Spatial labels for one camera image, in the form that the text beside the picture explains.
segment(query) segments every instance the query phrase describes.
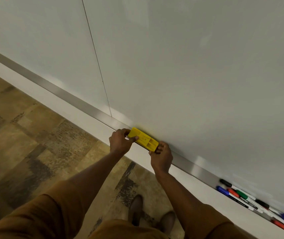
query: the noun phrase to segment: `brown sleeve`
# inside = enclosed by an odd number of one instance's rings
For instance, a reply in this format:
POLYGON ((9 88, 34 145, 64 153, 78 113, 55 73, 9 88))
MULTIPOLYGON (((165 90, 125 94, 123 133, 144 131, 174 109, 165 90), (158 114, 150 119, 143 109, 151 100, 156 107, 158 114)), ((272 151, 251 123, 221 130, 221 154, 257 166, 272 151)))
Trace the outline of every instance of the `brown sleeve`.
POLYGON ((1 219, 0 238, 73 238, 84 215, 77 190, 70 182, 60 181, 1 219))
POLYGON ((199 208, 191 209, 188 217, 188 223, 184 228, 185 238, 246 238, 227 217, 210 205, 201 204, 199 208))

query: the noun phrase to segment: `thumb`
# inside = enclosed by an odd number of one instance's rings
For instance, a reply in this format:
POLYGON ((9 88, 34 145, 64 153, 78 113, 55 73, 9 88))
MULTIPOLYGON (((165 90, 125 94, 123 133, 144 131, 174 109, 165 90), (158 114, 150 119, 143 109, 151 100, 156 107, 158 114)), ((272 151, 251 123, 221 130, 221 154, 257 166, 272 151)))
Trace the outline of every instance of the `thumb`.
POLYGON ((136 140, 138 140, 138 139, 139 139, 139 137, 136 136, 136 137, 130 138, 129 141, 131 141, 131 143, 134 143, 134 142, 135 142, 136 140))

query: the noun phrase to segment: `yellow eraser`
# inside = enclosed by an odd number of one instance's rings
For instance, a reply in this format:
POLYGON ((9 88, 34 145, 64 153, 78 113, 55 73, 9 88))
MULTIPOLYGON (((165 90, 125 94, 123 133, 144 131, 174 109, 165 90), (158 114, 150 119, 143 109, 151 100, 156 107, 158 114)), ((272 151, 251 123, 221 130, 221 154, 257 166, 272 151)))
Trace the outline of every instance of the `yellow eraser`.
POLYGON ((159 143, 154 140, 152 137, 146 135, 144 132, 141 132, 137 128, 132 128, 131 132, 128 134, 129 138, 139 136, 139 139, 135 142, 140 146, 146 148, 149 151, 155 152, 156 148, 158 147, 159 143))

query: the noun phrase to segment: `right hand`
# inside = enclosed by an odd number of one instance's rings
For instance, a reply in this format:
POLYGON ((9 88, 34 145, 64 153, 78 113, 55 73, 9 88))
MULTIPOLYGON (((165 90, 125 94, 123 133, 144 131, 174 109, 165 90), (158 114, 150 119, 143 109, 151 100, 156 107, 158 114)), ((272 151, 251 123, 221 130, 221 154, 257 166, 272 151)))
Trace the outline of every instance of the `right hand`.
POLYGON ((161 172, 168 173, 173 156, 167 143, 160 141, 156 153, 150 151, 149 155, 151 156, 151 166, 154 169, 155 174, 161 172))

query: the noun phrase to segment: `green marker cap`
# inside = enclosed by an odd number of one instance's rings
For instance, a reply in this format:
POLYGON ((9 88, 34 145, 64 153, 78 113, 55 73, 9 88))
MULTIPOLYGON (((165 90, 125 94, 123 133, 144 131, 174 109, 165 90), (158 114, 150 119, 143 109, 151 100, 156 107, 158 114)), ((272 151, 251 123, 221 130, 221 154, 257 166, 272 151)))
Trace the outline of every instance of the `green marker cap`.
POLYGON ((239 195, 240 197, 242 197, 243 199, 247 199, 247 198, 248 198, 248 196, 247 196, 246 194, 244 194, 243 192, 241 192, 241 191, 239 191, 239 190, 236 190, 236 193, 238 193, 238 195, 239 195))

